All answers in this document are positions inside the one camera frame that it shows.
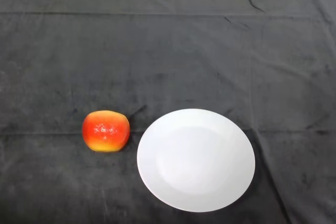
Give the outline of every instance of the tablecloth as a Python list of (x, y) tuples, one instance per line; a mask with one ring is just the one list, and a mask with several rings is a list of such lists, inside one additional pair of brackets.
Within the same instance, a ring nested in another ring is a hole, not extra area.
[[(334, 2), (0, 0), (0, 223), (336, 223)], [(185, 108), (253, 145), (224, 209), (174, 209), (140, 178), (143, 132)], [(131, 124), (118, 153), (82, 140), (105, 109)]]

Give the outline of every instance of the apple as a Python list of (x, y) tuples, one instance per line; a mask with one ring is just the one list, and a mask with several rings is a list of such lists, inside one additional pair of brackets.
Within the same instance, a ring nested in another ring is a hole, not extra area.
[(130, 123), (118, 112), (102, 110), (90, 113), (83, 122), (83, 139), (96, 152), (117, 152), (130, 136)]

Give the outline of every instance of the white plate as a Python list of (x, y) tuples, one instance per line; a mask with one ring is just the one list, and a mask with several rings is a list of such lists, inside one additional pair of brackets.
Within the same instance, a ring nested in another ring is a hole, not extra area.
[(152, 194), (191, 212), (230, 205), (246, 191), (255, 170), (243, 131), (226, 117), (199, 109), (174, 111), (152, 123), (137, 160)]

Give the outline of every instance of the gray velvet fabric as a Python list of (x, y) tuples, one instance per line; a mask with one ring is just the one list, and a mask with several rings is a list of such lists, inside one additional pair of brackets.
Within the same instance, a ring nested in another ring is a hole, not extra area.
[[(334, 0), (0, 0), (0, 223), (335, 223), (335, 20)], [(179, 211), (141, 181), (143, 131), (184, 108), (252, 142), (227, 208)], [(119, 153), (81, 138), (102, 109), (130, 120)]]

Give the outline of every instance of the red apple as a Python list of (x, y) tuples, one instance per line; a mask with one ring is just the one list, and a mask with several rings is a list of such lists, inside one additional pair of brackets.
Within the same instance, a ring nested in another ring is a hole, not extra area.
[(130, 136), (130, 123), (118, 112), (102, 110), (90, 113), (83, 122), (83, 138), (96, 152), (117, 152)]

